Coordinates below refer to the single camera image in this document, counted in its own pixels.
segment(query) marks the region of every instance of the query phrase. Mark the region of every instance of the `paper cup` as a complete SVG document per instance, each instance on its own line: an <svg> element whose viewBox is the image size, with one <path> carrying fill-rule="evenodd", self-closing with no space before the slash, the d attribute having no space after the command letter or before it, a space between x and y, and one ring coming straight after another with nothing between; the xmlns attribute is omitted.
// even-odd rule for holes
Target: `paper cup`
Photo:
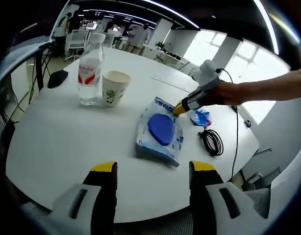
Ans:
<svg viewBox="0 0 301 235"><path fill-rule="evenodd" d="M123 72L109 71L102 76L102 101L107 107L115 107L125 93L131 78Z"/></svg>

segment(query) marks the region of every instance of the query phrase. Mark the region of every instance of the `window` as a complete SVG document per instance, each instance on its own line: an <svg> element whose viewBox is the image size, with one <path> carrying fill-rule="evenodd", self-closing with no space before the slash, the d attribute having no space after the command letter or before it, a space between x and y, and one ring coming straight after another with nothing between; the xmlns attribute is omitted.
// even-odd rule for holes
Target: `window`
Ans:
<svg viewBox="0 0 301 235"><path fill-rule="evenodd" d="M196 34L183 58L200 66L205 60L212 60L226 38L225 33L202 30Z"/></svg>
<svg viewBox="0 0 301 235"><path fill-rule="evenodd" d="M244 40L236 54L226 66L234 83L255 82L267 80L287 73L290 68L279 57ZM223 72L220 78L231 82L227 73ZM249 101L242 104L243 109L257 125L266 117L274 106L275 101Z"/></svg>

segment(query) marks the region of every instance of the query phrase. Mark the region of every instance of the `white round table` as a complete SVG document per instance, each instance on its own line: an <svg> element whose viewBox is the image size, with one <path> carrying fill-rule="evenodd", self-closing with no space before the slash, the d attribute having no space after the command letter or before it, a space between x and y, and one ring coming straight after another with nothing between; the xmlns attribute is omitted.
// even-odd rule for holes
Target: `white round table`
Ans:
<svg viewBox="0 0 301 235"><path fill-rule="evenodd" d="M107 161L118 162L115 223L160 217L189 206L189 162L213 164L224 181L231 176L236 148L236 115L227 106L210 106L211 129L224 143L224 153L214 159L204 150L187 115L179 122L184 143L180 166L167 167L135 157L136 126L140 115L158 96L176 104L197 83L187 75L147 58L104 48L103 72L117 70L131 83L115 108L85 107L77 96L79 61L65 68L64 83L43 88L30 104L11 141L6 175L24 194L52 209L54 201L90 169ZM239 147L234 172L239 171L259 144L239 117Z"/></svg>

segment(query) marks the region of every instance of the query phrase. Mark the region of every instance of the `human arm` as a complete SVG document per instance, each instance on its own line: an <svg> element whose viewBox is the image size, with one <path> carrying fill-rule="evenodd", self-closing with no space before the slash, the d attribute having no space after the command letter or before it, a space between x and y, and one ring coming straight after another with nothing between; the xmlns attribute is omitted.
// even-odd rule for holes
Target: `human arm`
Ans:
<svg viewBox="0 0 301 235"><path fill-rule="evenodd" d="M301 69L259 82L221 82L206 97L205 105L240 105L254 100L290 100L300 97Z"/></svg>

